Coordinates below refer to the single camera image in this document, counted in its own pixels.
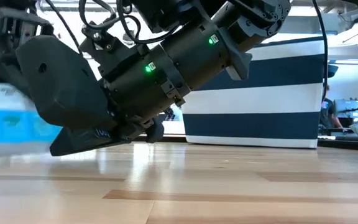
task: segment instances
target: white stripe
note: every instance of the white stripe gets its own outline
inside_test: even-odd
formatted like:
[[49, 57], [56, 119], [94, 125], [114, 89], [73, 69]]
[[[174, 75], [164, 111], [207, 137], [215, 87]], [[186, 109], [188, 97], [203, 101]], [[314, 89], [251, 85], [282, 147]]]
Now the white stripe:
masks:
[[315, 40], [293, 44], [256, 47], [249, 50], [248, 53], [252, 54], [252, 60], [319, 55], [324, 53], [324, 42], [322, 40]]
[[265, 139], [265, 138], [233, 138], [210, 136], [186, 136], [189, 143], [217, 144], [230, 146], [263, 146], [316, 149], [317, 139]]
[[185, 124], [180, 121], [164, 121], [164, 136], [166, 134], [185, 134]]
[[194, 91], [185, 97], [183, 114], [319, 112], [322, 84]]

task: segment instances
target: computer monitor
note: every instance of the computer monitor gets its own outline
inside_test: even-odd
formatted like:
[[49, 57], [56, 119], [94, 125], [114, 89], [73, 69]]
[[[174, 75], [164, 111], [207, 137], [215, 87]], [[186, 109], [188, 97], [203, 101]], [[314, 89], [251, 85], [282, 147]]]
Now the computer monitor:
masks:
[[358, 118], [358, 100], [335, 100], [334, 106], [338, 118]]

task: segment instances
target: blue object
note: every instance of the blue object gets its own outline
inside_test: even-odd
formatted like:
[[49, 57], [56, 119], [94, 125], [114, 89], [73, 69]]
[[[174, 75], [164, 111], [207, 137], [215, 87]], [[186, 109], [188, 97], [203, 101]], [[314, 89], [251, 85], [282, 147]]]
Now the blue object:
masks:
[[0, 110], [0, 143], [52, 142], [60, 130], [36, 111]]

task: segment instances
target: robotic arm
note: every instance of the robotic arm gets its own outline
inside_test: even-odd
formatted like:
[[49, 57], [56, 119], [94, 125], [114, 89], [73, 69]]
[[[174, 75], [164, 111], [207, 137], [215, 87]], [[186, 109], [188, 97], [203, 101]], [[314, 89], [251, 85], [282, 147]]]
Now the robotic arm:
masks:
[[[25, 2], [26, 8], [35, 3]], [[153, 33], [167, 34], [139, 40], [140, 22], [126, 11], [132, 6]], [[80, 0], [80, 13], [83, 8]], [[221, 70], [246, 79], [252, 56], [245, 52], [275, 35], [289, 11], [288, 0], [117, 0], [118, 16], [103, 24], [83, 19], [80, 49], [101, 65], [97, 81], [87, 61], [53, 36], [48, 21], [4, 7], [0, 80], [29, 96], [46, 122], [63, 127], [50, 147], [53, 156], [129, 143], [142, 133], [155, 142], [163, 136], [156, 114], [184, 104], [184, 96]], [[138, 24], [137, 34], [126, 19]], [[117, 22], [135, 46], [107, 32]], [[37, 26], [41, 35], [35, 35]]]

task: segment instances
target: green led light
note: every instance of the green led light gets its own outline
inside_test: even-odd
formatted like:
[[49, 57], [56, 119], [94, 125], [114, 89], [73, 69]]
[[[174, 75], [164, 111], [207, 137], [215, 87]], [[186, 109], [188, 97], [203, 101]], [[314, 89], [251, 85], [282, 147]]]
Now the green led light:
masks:
[[215, 44], [218, 43], [218, 42], [219, 42], [219, 39], [218, 39], [218, 37], [217, 37], [216, 34], [212, 35], [212, 36], [208, 39], [208, 43], [209, 43], [210, 45], [215, 45]]
[[146, 66], [144, 69], [147, 73], [151, 73], [153, 70], [150, 68], [150, 66]]

